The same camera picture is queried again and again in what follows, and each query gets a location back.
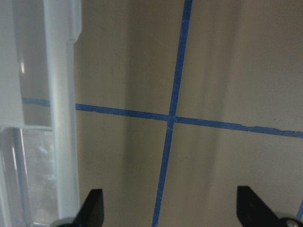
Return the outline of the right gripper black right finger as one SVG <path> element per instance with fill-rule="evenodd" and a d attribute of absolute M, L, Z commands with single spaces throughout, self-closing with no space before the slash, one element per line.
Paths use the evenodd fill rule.
<path fill-rule="evenodd" d="M 284 223 L 249 186 L 237 186 L 236 215 L 243 227 L 284 226 Z"/>

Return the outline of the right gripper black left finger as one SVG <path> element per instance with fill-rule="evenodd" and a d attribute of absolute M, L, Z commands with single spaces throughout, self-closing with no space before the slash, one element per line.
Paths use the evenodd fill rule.
<path fill-rule="evenodd" d="M 104 215 L 103 191 L 102 189 L 92 189 L 71 226 L 102 227 Z"/>

